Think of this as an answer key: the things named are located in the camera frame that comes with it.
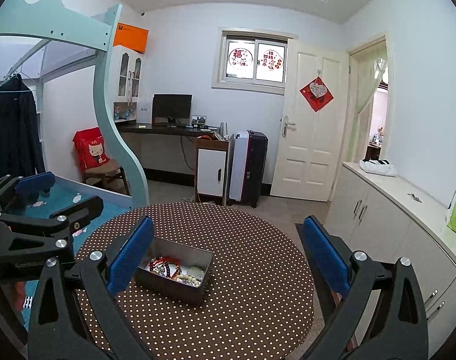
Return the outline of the person's left hand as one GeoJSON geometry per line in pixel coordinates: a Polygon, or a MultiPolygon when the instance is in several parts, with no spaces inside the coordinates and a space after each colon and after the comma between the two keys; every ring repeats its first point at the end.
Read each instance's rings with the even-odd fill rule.
{"type": "Polygon", "coordinates": [[[2,289],[9,299],[12,308],[15,311],[21,311],[23,309],[24,299],[26,297],[25,283],[3,283],[2,289]]]}

